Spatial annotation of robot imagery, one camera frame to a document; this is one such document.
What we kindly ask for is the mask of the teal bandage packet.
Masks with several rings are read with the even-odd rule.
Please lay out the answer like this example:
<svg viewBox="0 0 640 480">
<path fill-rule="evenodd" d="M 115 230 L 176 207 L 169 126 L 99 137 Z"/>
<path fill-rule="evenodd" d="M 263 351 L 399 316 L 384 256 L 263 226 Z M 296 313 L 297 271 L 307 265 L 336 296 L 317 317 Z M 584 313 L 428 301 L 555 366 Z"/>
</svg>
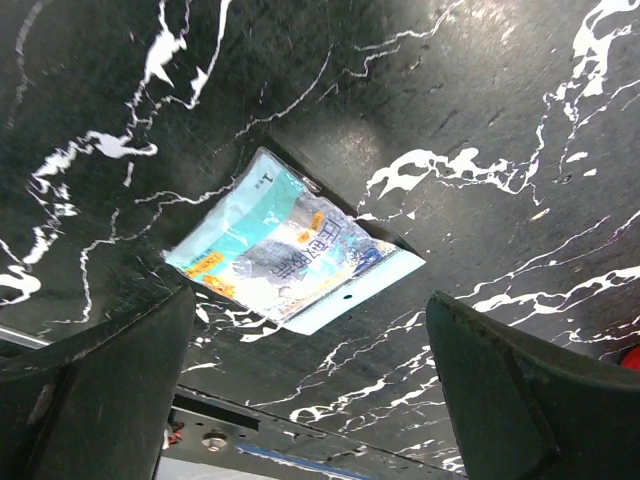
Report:
<svg viewBox="0 0 640 480">
<path fill-rule="evenodd" d="M 306 336 L 425 263 L 400 241 L 359 225 L 264 147 L 165 260 L 189 280 Z"/>
</svg>

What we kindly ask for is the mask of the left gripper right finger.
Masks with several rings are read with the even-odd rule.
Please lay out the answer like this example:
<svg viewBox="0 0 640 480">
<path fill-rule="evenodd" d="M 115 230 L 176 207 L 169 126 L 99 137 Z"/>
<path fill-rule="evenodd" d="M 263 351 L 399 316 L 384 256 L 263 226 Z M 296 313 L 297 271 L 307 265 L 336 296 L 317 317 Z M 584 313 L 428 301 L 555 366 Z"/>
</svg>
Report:
<svg viewBox="0 0 640 480">
<path fill-rule="evenodd" d="M 426 305 L 437 373 L 471 479 L 636 479 L 639 374 L 497 322 Z"/>
</svg>

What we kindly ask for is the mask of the red black medicine case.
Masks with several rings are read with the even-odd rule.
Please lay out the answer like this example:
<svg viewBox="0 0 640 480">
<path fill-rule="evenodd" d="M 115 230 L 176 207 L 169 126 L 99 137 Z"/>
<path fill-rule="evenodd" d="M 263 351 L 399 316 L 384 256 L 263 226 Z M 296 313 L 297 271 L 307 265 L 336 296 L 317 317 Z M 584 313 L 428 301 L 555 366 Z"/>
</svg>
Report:
<svg viewBox="0 0 640 480">
<path fill-rule="evenodd" d="M 620 366 L 630 370 L 640 370 L 640 346 L 634 346 L 620 360 Z"/>
</svg>

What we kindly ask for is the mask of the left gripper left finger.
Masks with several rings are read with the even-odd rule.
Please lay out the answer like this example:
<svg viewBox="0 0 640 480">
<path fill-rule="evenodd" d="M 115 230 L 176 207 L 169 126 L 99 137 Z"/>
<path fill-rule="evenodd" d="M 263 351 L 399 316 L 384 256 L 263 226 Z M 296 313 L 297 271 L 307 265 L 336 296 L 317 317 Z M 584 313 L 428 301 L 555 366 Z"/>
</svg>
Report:
<svg viewBox="0 0 640 480">
<path fill-rule="evenodd" d="M 194 307 L 181 288 L 2 361 L 2 478 L 153 478 Z"/>
</svg>

